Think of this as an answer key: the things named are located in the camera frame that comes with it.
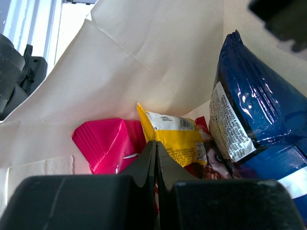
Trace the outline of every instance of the yellow snack package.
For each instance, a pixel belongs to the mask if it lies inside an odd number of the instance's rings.
[[[168,154],[182,167],[194,162],[206,165],[206,150],[192,119],[145,111],[140,104],[137,110],[146,142],[162,142]]]

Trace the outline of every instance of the white label on blue bag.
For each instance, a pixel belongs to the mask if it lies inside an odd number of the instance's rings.
[[[307,195],[307,166],[278,180],[292,199]]]
[[[210,101],[209,128],[224,158],[237,162],[256,150],[218,82]]]

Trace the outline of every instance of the blue snack bag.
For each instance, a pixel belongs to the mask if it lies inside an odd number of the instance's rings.
[[[283,184],[307,223],[307,98],[247,49],[238,31],[221,49],[209,128],[224,158]]]

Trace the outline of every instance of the paper bag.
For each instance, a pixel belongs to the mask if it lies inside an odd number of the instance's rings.
[[[73,155],[75,172],[89,173],[71,140],[84,121],[137,119],[137,103],[161,114],[204,115],[197,113],[206,106],[193,110],[210,99],[220,48],[235,29],[307,95],[306,62],[276,47],[248,4],[100,0],[47,79],[0,124],[0,201],[9,167]]]

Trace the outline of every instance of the nutrition label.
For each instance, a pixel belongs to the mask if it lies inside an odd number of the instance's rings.
[[[225,158],[230,157],[237,162],[256,150],[231,107],[220,82],[216,84],[210,101],[209,128]]]

